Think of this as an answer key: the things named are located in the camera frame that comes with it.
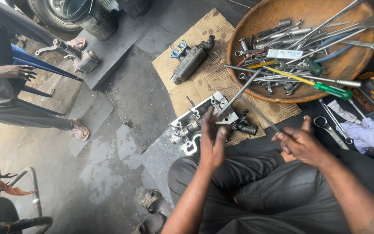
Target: white rag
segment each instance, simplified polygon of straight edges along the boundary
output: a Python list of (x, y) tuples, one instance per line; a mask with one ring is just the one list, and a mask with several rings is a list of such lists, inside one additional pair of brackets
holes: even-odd
[(341, 126), (347, 132), (356, 146), (356, 149), (364, 154), (368, 148), (374, 148), (374, 121), (366, 118), (361, 124), (352, 122), (342, 123)]

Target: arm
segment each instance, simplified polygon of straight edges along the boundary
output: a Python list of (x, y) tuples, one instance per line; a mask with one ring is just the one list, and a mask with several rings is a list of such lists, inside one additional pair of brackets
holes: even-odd
[(30, 78), (35, 79), (33, 75), (37, 75), (37, 73), (33, 72), (34, 69), (35, 68), (32, 66), (26, 66), (26, 65), (0, 66), (0, 79), (1, 78), (7, 78), (7, 79), (20, 78), (20, 79), (24, 79), (27, 81), (31, 81)]
[(320, 171), (339, 201), (352, 233), (374, 233), (374, 195), (335, 157)]
[(211, 177), (224, 162), (225, 141), (229, 136), (226, 126), (215, 125), (219, 118), (212, 116), (213, 107), (202, 122), (200, 162), (197, 171), (165, 224), (162, 234), (198, 233)]
[(352, 233), (374, 234), (374, 195), (356, 176), (309, 133), (285, 127), (273, 136), (282, 149), (318, 167), (337, 198)]

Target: car tire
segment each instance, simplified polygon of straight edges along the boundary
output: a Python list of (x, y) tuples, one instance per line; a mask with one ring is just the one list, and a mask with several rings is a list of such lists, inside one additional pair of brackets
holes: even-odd
[(67, 20), (60, 19), (54, 14), (50, 14), (49, 10), (44, 4), (45, 0), (28, 0), (31, 10), (34, 14), (48, 27), (62, 32), (62, 33), (75, 33), (81, 30), (78, 24), (72, 24)]

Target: black bucket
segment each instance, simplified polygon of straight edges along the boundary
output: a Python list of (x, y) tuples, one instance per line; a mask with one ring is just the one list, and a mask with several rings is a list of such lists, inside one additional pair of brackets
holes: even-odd
[(151, 8), (151, 0), (116, 0), (116, 2), (133, 19), (143, 17)]
[(118, 27), (98, 0), (65, 0), (61, 10), (67, 20), (80, 25), (100, 41), (109, 39)]

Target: engine part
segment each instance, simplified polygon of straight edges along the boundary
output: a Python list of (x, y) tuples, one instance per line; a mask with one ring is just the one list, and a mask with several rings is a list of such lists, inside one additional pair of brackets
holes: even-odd
[(65, 60), (72, 60), (74, 63), (74, 72), (90, 72), (99, 64), (99, 58), (93, 51), (80, 51), (73, 46), (69, 46), (62, 40), (55, 39), (53, 46), (39, 49), (35, 55), (41, 56), (45, 52), (60, 52), (65, 51), (68, 53), (64, 57)]
[(200, 45), (190, 48), (183, 39), (170, 55), (171, 58), (177, 58), (180, 61), (170, 80), (176, 85), (187, 81), (207, 56), (206, 49), (213, 48), (215, 42), (214, 36), (210, 35), (209, 42), (202, 41)]
[[(219, 113), (227, 104), (228, 100), (226, 97), (221, 95), (219, 91), (210, 97), (206, 98), (200, 104), (189, 109), (189, 111), (180, 118), (170, 123), (172, 128), (170, 141), (175, 145), (179, 145), (187, 156), (198, 155), (200, 153), (200, 138), (201, 122), (210, 106), (214, 107), (214, 115)], [(248, 110), (244, 111), (239, 116), (235, 113), (232, 107), (227, 109), (228, 116), (223, 121), (216, 122), (218, 125), (232, 125), (232, 129), (243, 133), (256, 135), (258, 129), (257, 126), (249, 124), (246, 119)]]

